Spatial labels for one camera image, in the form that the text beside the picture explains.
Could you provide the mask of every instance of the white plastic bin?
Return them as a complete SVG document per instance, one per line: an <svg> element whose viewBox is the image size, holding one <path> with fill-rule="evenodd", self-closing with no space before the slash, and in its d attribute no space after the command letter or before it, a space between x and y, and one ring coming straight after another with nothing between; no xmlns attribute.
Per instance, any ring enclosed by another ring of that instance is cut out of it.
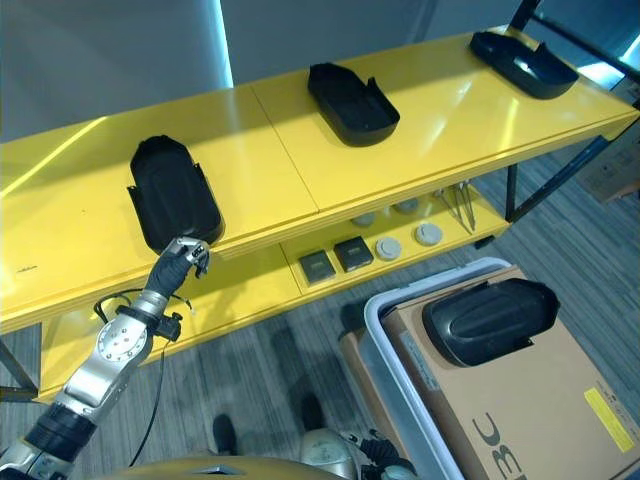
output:
<svg viewBox="0 0 640 480"><path fill-rule="evenodd" d="M485 257L464 267L378 294L364 307L367 330L358 350L421 479L463 480L464 477L393 349L380 319L390 307L406 300L510 266L504 260Z"/></svg>

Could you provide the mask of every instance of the person's foot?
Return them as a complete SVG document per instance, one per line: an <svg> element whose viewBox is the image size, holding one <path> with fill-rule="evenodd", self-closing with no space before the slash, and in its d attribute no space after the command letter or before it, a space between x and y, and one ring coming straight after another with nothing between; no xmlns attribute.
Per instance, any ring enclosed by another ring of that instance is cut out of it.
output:
<svg viewBox="0 0 640 480"><path fill-rule="evenodd" d="M236 431L228 415L218 415L213 419L213 439L218 455L237 455Z"/></svg>
<svg viewBox="0 0 640 480"><path fill-rule="evenodd" d="M302 424L305 431L317 430L326 426L322 407L313 393L308 393L302 399Z"/></svg>

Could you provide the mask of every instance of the yellow label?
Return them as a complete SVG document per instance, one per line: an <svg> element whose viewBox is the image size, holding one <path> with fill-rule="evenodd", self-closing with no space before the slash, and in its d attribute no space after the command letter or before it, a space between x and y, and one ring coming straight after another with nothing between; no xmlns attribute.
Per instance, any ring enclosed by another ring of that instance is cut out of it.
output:
<svg viewBox="0 0 640 480"><path fill-rule="evenodd" d="M602 395L597 388L591 388L584 392L584 398L587 400L587 403L591 406L593 411L596 413L604 428L607 429L613 441L616 442L618 448L622 453L628 452L635 445L633 443L633 439L627 432L627 430L622 426L616 414L613 413L611 407L607 405Z"/></svg>

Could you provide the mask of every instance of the black wire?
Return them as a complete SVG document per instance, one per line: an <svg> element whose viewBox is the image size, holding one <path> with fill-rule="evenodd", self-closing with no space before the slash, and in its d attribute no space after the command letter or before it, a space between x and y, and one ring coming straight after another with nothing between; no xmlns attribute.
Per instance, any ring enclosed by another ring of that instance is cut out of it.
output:
<svg viewBox="0 0 640 480"><path fill-rule="evenodd" d="M145 432L144 437L140 442L138 451L133 456L133 460L131 460L131 463L129 464L129 468L133 467L133 465L136 463L136 460L138 460L138 457L140 456L140 453L142 452L144 445L147 443L147 439L149 438L149 433L151 433L151 427L153 427L153 422L155 421L156 414L158 413L158 405L160 404L160 392L162 392L162 379L164 377L164 351L167 348L167 345L169 345L169 341L167 341L167 343L164 344L164 347L162 348L162 353L160 354L160 379L158 380L158 391L156 392L156 400L155 400L155 403L153 404L153 410L151 411L151 418L149 419L149 425L147 426L147 431Z"/></svg>
<svg viewBox="0 0 640 480"><path fill-rule="evenodd" d="M143 290L142 288L129 288L127 290L121 290L116 293L110 293L109 295L105 295L104 297L98 299L98 301L93 304L93 311L96 313L96 315L98 315L98 317L100 317L103 323L107 324L109 323L109 319L107 318L107 315L104 313L104 310L102 309L102 304L104 302L106 302L107 300L111 300L112 298L124 298L124 300L127 302L127 305L131 306L131 300L125 294L133 293L133 292L141 292L142 290ZM187 305L187 307L189 307L189 310L193 310L193 307L191 306L191 302L189 301L188 298L181 297L180 295L171 295L171 298L175 298L177 300L180 300L181 302L184 302Z"/></svg>

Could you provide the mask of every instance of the silver robot arm segment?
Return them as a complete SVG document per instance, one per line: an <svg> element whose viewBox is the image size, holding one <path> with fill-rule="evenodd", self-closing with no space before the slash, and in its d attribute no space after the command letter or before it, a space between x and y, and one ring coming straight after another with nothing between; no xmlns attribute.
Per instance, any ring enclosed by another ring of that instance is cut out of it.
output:
<svg viewBox="0 0 640 480"><path fill-rule="evenodd" d="M76 370L53 404L22 439L0 457L0 480L61 480L96 427L117 403L136 367L153 347L154 335L176 340L179 316L164 316L169 298L192 266L206 273L209 247L189 237L174 239L154 265L130 307L99 332L89 358Z"/></svg>

